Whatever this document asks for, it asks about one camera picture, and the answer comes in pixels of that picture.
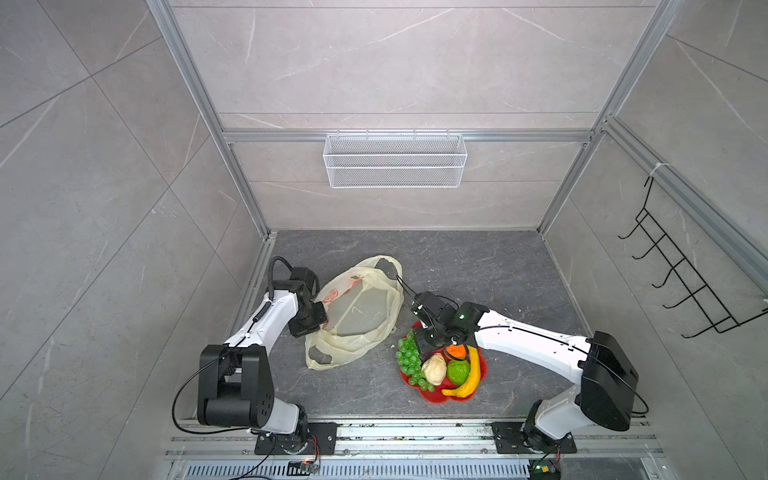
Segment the orange fake fruit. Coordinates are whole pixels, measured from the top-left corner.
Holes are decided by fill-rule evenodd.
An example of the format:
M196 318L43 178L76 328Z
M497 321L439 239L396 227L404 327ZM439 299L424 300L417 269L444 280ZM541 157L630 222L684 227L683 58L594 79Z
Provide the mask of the orange fake fruit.
M467 361L469 358L468 347L464 344L448 345L443 349L445 355L451 360Z

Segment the green fake grapes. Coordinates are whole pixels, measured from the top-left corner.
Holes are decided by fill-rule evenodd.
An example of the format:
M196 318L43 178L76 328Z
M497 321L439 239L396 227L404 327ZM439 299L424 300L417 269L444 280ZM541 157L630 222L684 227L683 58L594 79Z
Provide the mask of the green fake grapes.
M412 332L406 334L397 342L397 348L396 360L406 383L423 392L434 391L435 386L424 376L423 362L415 342L415 335Z

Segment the green fake leaf vegetable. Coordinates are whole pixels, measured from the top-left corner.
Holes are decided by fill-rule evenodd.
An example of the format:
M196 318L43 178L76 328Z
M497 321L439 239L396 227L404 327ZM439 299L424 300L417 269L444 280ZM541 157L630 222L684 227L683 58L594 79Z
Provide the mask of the green fake leaf vegetable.
M466 360L451 360L447 364L447 379L456 387L463 385L471 372L471 364Z

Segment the yellow plastic bag fruit print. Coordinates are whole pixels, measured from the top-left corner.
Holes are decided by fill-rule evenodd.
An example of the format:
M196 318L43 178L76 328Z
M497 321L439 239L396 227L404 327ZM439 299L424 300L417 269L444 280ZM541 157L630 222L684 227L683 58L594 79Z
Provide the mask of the yellow plastic bag fruit print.
M323 371L349 364L386 340L404 303L401 275L398 260L378 255L327 283L317 295L327 324L305 339L307 367Z

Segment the yellow fake banana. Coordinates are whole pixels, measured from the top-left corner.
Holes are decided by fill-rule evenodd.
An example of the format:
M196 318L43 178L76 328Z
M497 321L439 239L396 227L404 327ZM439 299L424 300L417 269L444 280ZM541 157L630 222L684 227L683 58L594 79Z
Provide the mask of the yellow fake banana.
M471 372L467 381L453 389L442 389L441 393L444 396L451 398L466 399L472 396L477 389L477 386L482 379L482 362L478 350L474 347L469 347L469 358L467 361L471 364Z

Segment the red flower shaped plate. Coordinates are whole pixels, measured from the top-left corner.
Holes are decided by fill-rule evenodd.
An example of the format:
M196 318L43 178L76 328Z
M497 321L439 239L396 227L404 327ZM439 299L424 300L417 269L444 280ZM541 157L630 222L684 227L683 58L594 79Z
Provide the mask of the red flower shaped plate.
M463 345L434 350L421 360L415 342L419 322L397 343L396 360L403 382L416 389L428 403L467 402L475 396L487 375L486 361L480 349Z

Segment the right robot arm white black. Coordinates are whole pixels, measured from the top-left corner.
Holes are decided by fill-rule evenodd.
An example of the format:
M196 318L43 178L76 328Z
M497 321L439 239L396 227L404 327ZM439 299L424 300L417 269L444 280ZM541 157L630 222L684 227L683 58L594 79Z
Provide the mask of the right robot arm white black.
M402 376L443 399L472 397L482 379L481 354L497 351L550 370L570 387L531 407L520 428L524 447L553 452L588 425L624 432L638 416L639 375L617 340L549 331L477 303L457 304L425 291L412 297L420 324L398 342Z

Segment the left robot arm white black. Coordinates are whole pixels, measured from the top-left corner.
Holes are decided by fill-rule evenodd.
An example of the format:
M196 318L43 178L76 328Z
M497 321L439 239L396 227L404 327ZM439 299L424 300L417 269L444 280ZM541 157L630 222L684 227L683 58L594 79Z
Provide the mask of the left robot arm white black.
M275 393L270 353L284 328L300 337L327 321L322 303L306 287L267 292L256 311L222 344L206 346L197 382L197 421L211 434L251 430L297 454L309 443L303 407Z

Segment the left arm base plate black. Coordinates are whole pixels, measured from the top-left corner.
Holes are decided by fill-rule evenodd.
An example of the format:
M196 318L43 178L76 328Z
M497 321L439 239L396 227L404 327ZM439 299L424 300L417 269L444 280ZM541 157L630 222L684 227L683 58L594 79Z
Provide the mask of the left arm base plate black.
M292 434L257 435L256 455L332 455L335 451L339 425L333 422L300 424Z

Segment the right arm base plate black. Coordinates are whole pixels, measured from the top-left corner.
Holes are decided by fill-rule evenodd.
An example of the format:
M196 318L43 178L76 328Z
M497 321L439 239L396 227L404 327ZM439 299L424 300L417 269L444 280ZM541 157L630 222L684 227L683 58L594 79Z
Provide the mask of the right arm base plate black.
M524 422L492 422L492 439L499 454L575 454L577 447L573 436L567 434L553 440Z

